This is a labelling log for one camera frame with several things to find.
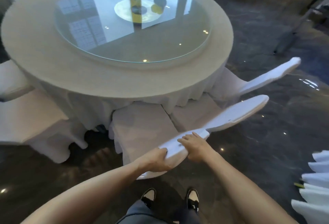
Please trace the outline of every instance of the shoe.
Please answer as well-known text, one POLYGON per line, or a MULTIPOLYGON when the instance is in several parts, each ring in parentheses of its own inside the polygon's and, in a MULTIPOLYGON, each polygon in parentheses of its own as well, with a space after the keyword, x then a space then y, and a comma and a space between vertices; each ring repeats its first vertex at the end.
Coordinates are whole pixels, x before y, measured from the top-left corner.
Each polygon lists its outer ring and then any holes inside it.
POLYGON ((156 195, 157 195, 156 190, 154 188, 150 188, 145 191, 145 193, 141 197, 141 200, 150 209, 152 207, 156 195))
POLYGON ((188 209, 195 210, 196 213, 199 212, 199 195, 198 191, 194 188, 189 188, 186 193, 186 204, 188 209))

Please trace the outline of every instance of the dark floor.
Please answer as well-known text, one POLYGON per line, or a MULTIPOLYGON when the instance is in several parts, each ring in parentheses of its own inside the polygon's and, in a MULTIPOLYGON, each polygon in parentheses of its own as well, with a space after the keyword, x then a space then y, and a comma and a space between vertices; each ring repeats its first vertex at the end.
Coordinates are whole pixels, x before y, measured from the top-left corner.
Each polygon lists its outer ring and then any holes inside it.
MULTIPOLYGON (((296 220, 305 223, 290 201, 302 199, 293 182, 310 172, 307 162, 312 160, 312 152, 329 149, 329 37, 306 22, 294 46, 284 55, 273 56, 278 37, 296 22, 308 0, 215 1, 233 26, 228 67, 239 77, 252 79, 294 56, 301 57, 302 64, 281 80, 245 95, 266 94, 270 100, 248 120, 212 133, 208 141, 296 220), (317 86, 311 87, 310 81, 317 86)), ((7 189, 0 194, 1 223, 19 223, 64 190, 121 165, 112 143, 100 133, 87 132, 86 140, 89 147, 85 151, 71 145, 72 155, 65 164, 54 164, 29 147, 1 146, 0 189, 7 189)), ((165 215, 179 205, 191 185, 200 194, 203 224, 242 223, 211 171, 188 160, 159 178, 136 181, 97 223, 115 223, 149 186, 158 190, 156 209, 165 215)))

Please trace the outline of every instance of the jeans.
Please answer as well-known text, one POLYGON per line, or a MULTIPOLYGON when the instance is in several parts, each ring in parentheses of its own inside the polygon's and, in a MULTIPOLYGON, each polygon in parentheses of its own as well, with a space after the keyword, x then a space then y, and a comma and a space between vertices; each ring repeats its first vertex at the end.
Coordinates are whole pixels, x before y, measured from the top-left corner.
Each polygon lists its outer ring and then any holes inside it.
MULTIPOLYGON (((137 200, 127 211, 127 214, 147 214, 153 215, 141 200, 137 200)), ((179 207, 173 214, 173 221, 179 221, 179 224, 200 224, 199 216, 193 209, 187 209, 186 204, 179 207)))

